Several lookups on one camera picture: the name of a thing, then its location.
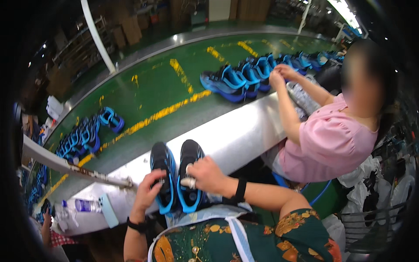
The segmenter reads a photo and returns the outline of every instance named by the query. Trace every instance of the red checkered shirt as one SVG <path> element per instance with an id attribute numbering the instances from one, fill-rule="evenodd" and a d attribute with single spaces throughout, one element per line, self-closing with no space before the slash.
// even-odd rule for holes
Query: red checkered shirt
<path id="1" fill-rule="evenodd" d="M 51 232 L 51 247 L 69 245 L 69 244 L 78 244 L 77 241 L 74 241 L 71 238 L 60 235 L 52 230 L 50 230 L 50 232 Z"/>

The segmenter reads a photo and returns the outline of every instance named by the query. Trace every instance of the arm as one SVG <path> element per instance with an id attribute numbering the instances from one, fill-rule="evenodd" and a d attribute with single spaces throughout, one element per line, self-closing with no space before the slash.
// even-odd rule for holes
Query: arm
<path id="1" fill-rule="evenodd" d="M 285 87 L 285 80 L 279 73 L 279 70 L 275 69 L 271 72 L 269 83 L 272 88 L 277 91 L 279 117 L 281 119 L 282 127 L 284 128 L 288 139 L 295 144 L 300 145 L 301 122 L 298 118 L 297 112 L 295 112 L 294 106 L 291 103 L 291 99 L 288 96 L 288 92 Z"/>
<path id="2" fill-rule="evenodd" d="M 306 91 L 307 94 L 320 106 L 333 103 L 333 95 L 321 86 L 313 84 L 304 76 L 291 69 L 288 65 L 278 65 L 275 69 L 277 69 L 284 78 L 299 83 L 304 91 Z"/>
<path id="3" fill-rule="evenodd" d="M 42 242 L 44 246 L 49 248 L 51 244 L 51 232 L 49 231 L 49 227 L 51 226 L 51 215 L 49 214 L 49 208 L 47 208 L 47 212 L 42 214 L 44 217 L 44 224 L 41 228 L 41 235 L 42 235 Z"/>
<path id="4" fill-rule="evenodd" d="M 225 176 L 212 158 L 206 156 L 188 168 L 188 173 L 196 179 L 195 186 L 208 193 L 231 198 L 235 195 L 238 179 Z M 249 204 L 279 211 L 280 218 L 301 208 L 311 208 L 305 197 L 288 188 L 248 182 L 244 194 Z"/>
<path id="5" fill-rule="evenodd" d="M 144 177 L 138 186 L 134 205 L 129 215 L 129 220 L 132 223 L 139 224 L 145 221 L 145 211 L 153 204 L 162 184 L 157 183 L 152 189 L 150 187 L 154 184 L 155 180 L 164 176 L 166 176 L 166 171 L 156 169 Z M 141 234 L 137 230 L 128 227 L 124 241 L 124 261 L 147 261 L 147 254 L 148 249 L 145 234 Z"/>

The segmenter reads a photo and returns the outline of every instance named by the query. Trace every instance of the white pole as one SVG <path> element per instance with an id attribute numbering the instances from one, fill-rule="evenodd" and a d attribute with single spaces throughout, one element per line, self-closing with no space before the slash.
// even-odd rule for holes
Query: white pole
<path id="1" fill-rule="evenodd" d="M 310 9 L 310 5 L 311 5 L 311 0 L 308 0 L 307 7 L 305 8 L 304 13 L 303 13 L 303 18 L 301 19 L 300 28 L 298 29 L 298 34 L 301 33 L 301 30 L 305 26 L 305 19 L 307 18 L 307 14 L 308 14 L 308 10 Z"/>
<path id="2" fill-rule="evenodd" d="M 108 52 L 106 51 L 105 46 L 102 43 L 101 37 L 99 36 L 95 22 L 92 18 L 92 13 L 90 13 L 89 3 L 87 2 L 87 0 L 81 0 L 81 7 L 83 8 L 84 18 L 86 19 L 86 23 L 89 27 L 93 41 L 95 41 L 96 47 L 98 48 L 99 53 L 101 54 L 106 66 L 108 67 L 110 74 L 113 74 L 115 72 L 115 66 L 112 64 L 112 60 L 109 57 Z"/>

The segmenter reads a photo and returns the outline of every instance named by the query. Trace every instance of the ceiling light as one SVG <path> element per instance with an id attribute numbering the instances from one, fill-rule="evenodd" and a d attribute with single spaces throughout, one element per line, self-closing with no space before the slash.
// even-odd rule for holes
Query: ceiling light
<path id="1" fill-rule="evenodd" d="M 348 4 L 344 0 L 328 0 L 329 3 L 338 11 L 346 22 L 353 28 L 358 28 L 360 24 L 355 18 L 355 15 L 349 10 Z"/>

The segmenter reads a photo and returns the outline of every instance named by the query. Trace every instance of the smartwatch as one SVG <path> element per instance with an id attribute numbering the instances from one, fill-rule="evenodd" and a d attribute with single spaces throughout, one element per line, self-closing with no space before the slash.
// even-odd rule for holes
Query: smartwatch
<path id="1" fill-rule="evenodd" d="M 134 224 L 133 222 L 129 220 L 129 217 L 127 217 L 127 224 L 130 228 L 137 230 L 141 234 L 145 234 L 145 232 L 147 231 L 147 228 L 149 227 L 147 221 L 139 223 L 139 224 Z"/>

